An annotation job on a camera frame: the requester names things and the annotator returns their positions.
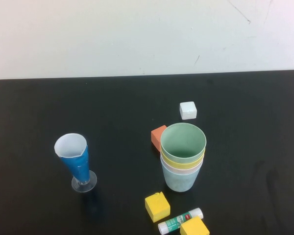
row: glue stick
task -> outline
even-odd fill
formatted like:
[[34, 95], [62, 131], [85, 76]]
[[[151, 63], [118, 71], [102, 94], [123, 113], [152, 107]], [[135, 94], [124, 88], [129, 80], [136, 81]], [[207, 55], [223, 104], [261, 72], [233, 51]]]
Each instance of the glue stick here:
[[201, 209], [196, 208], [182, 215], [179, 215], [175, 218], [159, 223], [158, 224], [159, 232], [161, 233], [161, 235], [168, 234], [169, 232], [179, 229], [181, 227], [181, 224], [183, 224], [187, 220], [194, 218], [196, 216], [198, 216], [200, 219], [204, 218], [204, 215], [202, 214]]

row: wall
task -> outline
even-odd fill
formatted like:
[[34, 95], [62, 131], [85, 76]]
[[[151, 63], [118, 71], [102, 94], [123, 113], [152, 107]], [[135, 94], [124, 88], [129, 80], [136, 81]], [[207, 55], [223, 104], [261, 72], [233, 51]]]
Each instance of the wall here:
[[0, 0], [0, 79], [294, 69], [294, 0]]

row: scuff mark on wall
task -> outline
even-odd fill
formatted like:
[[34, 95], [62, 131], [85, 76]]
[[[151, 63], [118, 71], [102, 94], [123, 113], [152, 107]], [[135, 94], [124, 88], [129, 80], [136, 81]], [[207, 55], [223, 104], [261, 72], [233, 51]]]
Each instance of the scuff mark on wall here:
[[266, 18], [265, 18], [264, 24], [265, 24], [265, 23], [266, 23], [266, 21], [267, 21], [268, 14], [269, 14], [270, 7], [271, 7], [271, 4], [272, 4], [272, 2], [273, 2], [273, 0], [270, 0], [270, 3], [269, 3], [269, 6], [268, 6], [268, 11], [267, 11], [267, 15], [266, 15]]
[[236, 6], [234, 6], [229, 0], [227, 1], [248, 21], [248, 24], [251, 23], [251, 21]]
[[196, 61], [195, 61], [195, 63], [194, 63], [194, 66], [195, 66], [195, 64], [197, 63], [199, 57], [200, 57], [200, 55], [198, 55], [198, 57], [197, 57], [197, 59], [196, 59]]

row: stacked cups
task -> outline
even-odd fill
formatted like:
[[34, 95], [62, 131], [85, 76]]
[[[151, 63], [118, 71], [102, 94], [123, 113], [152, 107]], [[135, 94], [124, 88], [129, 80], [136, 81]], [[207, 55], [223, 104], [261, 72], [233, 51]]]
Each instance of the stacked cups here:
[[169, 188], [189, 190], [203, 163], [206, 137], [202, 130], [188, 123], [167, 127], [161, 135], [161, 165]]

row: white cube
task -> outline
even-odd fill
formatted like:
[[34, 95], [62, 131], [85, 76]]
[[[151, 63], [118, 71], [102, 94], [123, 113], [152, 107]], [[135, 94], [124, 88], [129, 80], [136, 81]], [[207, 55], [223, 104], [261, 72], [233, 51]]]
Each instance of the white cube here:
[[197, 116], [197, 109], [194, 102], [180, 103], [180, 114], [182, 120], [194, 119]]

